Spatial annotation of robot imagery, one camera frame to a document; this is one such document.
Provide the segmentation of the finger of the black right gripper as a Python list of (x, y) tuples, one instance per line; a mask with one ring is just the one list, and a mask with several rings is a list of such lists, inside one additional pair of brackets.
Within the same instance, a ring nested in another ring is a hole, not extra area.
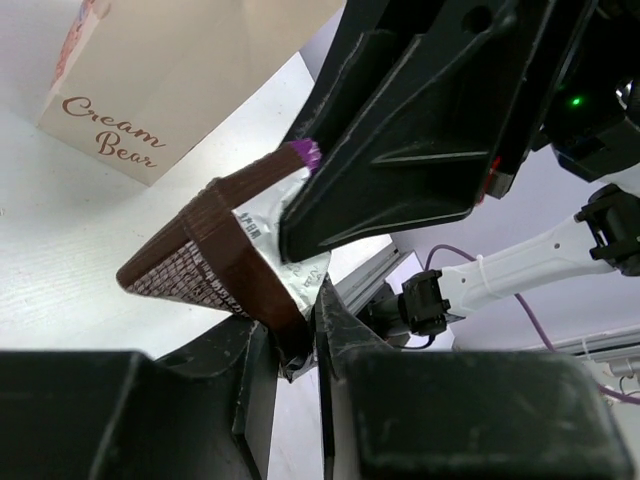
[(442, 5), (348, 1), (318, 79), (292, 124), (292, 138), (335, 144), (411, 40), (429, 30)]
[(285, 209), (279, 249), (301, 261), (377, 235), (458, 221), (485, 188), (541, 7), (441, 1)]

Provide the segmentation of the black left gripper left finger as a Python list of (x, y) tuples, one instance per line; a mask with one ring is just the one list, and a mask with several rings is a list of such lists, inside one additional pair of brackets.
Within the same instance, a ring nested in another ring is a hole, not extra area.
[(263, 479), (277, 360), (230, 317), (160, 359), (139, 351), (5, 351), (5, 479)]

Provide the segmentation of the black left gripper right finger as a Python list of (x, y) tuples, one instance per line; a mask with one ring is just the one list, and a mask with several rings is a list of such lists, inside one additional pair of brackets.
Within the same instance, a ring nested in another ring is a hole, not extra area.
[(631, 479), (588, 370), (562, 354), (403, 351), (330, 281), (314, 309), (328, 479)]

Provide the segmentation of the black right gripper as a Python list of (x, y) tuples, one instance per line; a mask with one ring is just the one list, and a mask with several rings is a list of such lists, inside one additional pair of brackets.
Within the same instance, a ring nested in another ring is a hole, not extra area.
[(485, 193), (495, 199), (509, 192), (533, 148), (555, 91), (597, 5), (595, 1), (527, 1), (525, 4), (541, 7), (543, 12), (513, 108), (496, 147), (497, 164), (485, 187)]

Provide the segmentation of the brown chocolate bar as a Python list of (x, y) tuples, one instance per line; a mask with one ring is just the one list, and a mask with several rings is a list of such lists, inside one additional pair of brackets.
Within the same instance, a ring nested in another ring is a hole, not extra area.
[(283, 261), (279, 223), (320, 159), (316, 142), (294, 140), (213, 179), (118, 270), (119, 286), (260, 322), (294, 380), (310, 362), (310, 315), (331, 256)]

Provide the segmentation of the cream paper bag orange handles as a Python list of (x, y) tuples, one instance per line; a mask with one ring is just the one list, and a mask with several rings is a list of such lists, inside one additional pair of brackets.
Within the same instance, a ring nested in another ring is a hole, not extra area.
[(39, 126), (153, 184), (339, 7), (335, 0), (85, 1)]

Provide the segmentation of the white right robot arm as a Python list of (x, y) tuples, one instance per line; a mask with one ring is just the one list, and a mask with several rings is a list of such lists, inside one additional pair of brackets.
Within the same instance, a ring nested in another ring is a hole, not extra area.
[(493, 246), (411, 279), (369, 317), (380, 335), (639, 272), (635, 1), (349, 1), (302, 138), (321, 160), (280, 219), (283, 259), (431, 226)]

